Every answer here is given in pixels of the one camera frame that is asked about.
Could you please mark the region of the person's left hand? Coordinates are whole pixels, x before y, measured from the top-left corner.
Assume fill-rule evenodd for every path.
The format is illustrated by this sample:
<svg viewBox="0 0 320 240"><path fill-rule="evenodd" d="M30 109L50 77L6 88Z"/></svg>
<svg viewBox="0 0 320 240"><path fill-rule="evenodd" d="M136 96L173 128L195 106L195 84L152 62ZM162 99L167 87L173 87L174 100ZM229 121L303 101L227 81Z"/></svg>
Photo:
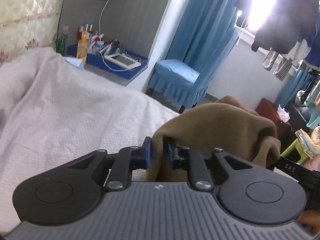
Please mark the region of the person's left hand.
<svg viewBox="0 0 320 240"><path fill-rule="evenodd" d="M308 225L312 228L314 235L320 231L320 213L315 210L305 210L299 217L300 224Z"/></svg>

